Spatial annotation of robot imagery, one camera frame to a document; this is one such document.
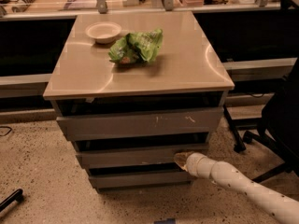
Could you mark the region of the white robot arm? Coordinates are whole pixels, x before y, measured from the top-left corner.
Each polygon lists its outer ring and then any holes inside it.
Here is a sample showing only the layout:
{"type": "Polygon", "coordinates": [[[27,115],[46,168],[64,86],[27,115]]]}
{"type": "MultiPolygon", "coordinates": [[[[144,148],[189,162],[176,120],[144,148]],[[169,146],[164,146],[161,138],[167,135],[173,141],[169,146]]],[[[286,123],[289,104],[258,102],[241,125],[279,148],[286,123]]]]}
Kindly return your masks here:
{"type": "Polygon", "coordinates": [[[176,153],[174,161],[194,177],[211,180],[224,189],[244,194],[281,224],[299,224],[299,202],[250,180],[232,164],[212,160],[198,152],[176,153]]]}

